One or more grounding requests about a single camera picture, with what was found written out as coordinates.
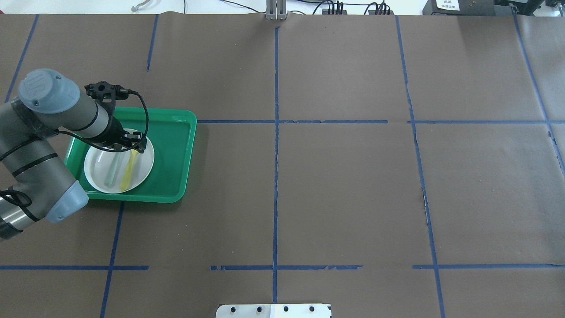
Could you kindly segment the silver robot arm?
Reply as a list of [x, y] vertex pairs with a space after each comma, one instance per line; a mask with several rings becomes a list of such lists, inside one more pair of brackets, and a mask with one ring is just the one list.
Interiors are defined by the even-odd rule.
[[143, 153], [148, 128], [127, 132], [114, 116], [116, 102], [140, 94], [99, 81], [85, 91], [60, 72], [29, 72], [17, 96], [1, 105], [1, 162], [16, 183], [1, 191], [1, 240], [46, 219], [58, 223], [87, 205], [89, 198], [49, 143], [68, 135], [101, 151]]

